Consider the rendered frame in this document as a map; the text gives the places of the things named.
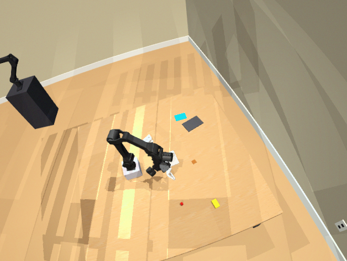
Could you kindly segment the cyan flat rectangular plate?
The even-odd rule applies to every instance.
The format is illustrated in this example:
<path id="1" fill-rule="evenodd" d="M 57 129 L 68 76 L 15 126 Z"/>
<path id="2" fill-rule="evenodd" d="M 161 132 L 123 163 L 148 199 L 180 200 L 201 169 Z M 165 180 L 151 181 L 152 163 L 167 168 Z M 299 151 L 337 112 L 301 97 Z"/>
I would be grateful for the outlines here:
<path id="1" fill-rule="evenodd" d="M 185 113 L 181 113 L 181 114 L 177 114 L 175 115 L 175 119 L 176 121 L 182 120 L 182 119 L 186 119 L 186 114 Z"/>

